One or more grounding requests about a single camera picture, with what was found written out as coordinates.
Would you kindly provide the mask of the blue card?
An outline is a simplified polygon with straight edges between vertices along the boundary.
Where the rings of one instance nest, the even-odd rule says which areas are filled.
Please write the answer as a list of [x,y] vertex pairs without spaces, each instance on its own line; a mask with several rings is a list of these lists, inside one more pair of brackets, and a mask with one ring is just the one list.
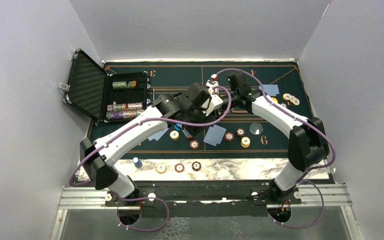
[[168,130],[169,130],[169,129],[166,128],[166,129],[164,129],[164,130],[162,130],[162,131],[156,133],[155,136],[154,136],[154,139],[155,139],[156,141],[160,140],[161,137],[162,137]]
[[221,144],[222,140],[224,139],[226,129],[219,125],[214,125],[212,130],[214,146]]
[[214,137],[213,137],[213,130],[212,130],[212,128],[213,128],[213,126],[208,128],[208,131],[205,134],[203,142],[206,143],[206,144],[209,144],[211,146],[214,146]]
[[280,90],[277,84],[263,84],[258,87],[259,90],[264,92],[267,96],[275,97],[280,94]]
[[158,141],[160,138],[161,138],[161,133],[155,133],[155,134],[153,134],[153,135],[151,135],[149,138],[148,138],[148,140],[149,141]]

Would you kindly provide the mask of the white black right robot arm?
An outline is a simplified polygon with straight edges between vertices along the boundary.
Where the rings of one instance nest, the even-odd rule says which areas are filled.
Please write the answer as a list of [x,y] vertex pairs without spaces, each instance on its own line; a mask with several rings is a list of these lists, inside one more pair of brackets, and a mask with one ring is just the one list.
[[269,199],[280,204],[311,170],[330,153],[325,139],[323,122],[317,118],[307,118],[281,106],[272,97],[258,90],[249,94],[229,94],[231,108],[242,108],[250,114],[261,117],[280,130],[288,139],[288,163],[269,182]]

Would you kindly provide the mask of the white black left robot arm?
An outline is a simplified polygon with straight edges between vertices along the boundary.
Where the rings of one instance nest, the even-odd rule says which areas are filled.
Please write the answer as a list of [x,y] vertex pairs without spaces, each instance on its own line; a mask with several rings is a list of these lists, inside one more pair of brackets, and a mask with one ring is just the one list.
[[135,203],[136,185],[117,170],[115,164],[144,140],[173,124],[188,127],[190,134],[215,124],[214,112],[223,104],[218,89],[218,84],[210,80],[206,87],[194,83],[184,92],[161,94],[151,106],[116,131],[95,141],[83,139],[79,166],[89,177],[89,184],[96,190],[109,189],[117,193],[124,205]]

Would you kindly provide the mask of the white round button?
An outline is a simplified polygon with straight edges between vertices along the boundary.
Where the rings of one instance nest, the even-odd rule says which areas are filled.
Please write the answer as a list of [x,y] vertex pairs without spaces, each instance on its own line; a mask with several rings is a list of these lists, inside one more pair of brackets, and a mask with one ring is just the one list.
[[251,134],[258,136],[263,132],[263,125],[258,122],[253,122],[249,126],[249,131]]

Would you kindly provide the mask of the brown poker chip stack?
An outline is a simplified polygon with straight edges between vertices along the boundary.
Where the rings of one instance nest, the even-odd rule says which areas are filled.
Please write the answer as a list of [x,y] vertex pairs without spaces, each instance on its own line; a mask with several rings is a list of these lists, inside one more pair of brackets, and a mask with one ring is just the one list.
[[201,163],[199,161],[195,161],[195,162],[192,163],[191,167],[192,167],[193,171],[198,172],[198,171],[201,170],[202,165],[201,165]]

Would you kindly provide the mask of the blue playing card deck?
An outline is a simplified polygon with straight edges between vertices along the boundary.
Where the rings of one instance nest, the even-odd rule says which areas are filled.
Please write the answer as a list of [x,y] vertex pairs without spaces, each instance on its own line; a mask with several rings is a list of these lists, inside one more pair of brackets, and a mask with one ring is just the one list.
[[193,138],[193,135],[187,129],[183,129],[182,132],[183,132],[186,139],[192,139]]

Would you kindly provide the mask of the blue round button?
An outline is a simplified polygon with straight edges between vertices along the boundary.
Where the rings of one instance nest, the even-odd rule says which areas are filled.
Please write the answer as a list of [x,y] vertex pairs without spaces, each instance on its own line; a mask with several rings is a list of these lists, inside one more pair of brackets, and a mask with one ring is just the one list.
[[176,131],[181,131],[181,130],[182,130],[182,125],[181,125],[180,123],[175,123],[175,124],[174,124],[174,129],[175,129]]

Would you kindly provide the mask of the yellow poker chip stack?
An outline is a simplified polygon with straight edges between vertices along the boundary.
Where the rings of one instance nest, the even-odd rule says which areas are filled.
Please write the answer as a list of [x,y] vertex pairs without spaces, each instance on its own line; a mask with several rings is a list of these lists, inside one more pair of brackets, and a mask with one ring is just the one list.
[[163,163],[160,163],[156,166],[156,171],[159,174],[164,174],[167,171],[167,166]]

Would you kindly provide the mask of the red poker chip stack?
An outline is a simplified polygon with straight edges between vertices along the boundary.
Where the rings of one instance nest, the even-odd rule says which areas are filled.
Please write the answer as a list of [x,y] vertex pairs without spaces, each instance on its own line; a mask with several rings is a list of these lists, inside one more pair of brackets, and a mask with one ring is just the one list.
[[185,166],[182,163],[178,163],[174,166],[174,170],[177,173],[182,173],[185,170]]

